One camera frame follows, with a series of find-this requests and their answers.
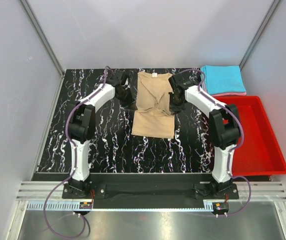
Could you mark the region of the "beige t shirt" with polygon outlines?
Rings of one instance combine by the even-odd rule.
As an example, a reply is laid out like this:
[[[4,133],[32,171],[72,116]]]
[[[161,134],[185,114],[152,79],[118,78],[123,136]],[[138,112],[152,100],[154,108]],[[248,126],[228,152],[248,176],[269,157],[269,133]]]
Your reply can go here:
[[[132,135],[172,139],[175,135],[175,117],[169,110],[172,87],[171,73],[140,71],[137,80],[137,110],[134,113]]]

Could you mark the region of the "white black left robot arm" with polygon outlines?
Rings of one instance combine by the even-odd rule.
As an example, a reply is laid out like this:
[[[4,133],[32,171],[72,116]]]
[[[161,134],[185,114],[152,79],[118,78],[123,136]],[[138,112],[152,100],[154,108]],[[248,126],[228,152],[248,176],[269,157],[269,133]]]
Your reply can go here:
[[[117,70],[107,78],[105,70],[103,83],[88,96],[68,104],[69,114],[65,124],[65,135],[71,146],[71,173],[65,180],[65,190],[77,197],[85,198],[93,193],[90,183],[88,152],[90,140],[96,131],[96,112],[108,101],[117,98],[125,109],[137,110],[130,89],[129,75]]]

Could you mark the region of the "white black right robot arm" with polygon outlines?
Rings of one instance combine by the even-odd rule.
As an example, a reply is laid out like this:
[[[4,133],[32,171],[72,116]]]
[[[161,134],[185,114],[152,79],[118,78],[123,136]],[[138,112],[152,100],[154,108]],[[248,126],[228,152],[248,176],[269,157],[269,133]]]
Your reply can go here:
[[[195,192],[202,197],[221,198],[232,186],[234,152],[244,133],[238,108],[215,99],[192,80],[183,80],[180,74],[169,77],[169,83],[172,88],[169,92],[171,113],[183,111],[185,103],[190,103],[208,118],[209,139],[214,146],[214,168],[211,181],[196,187]]]

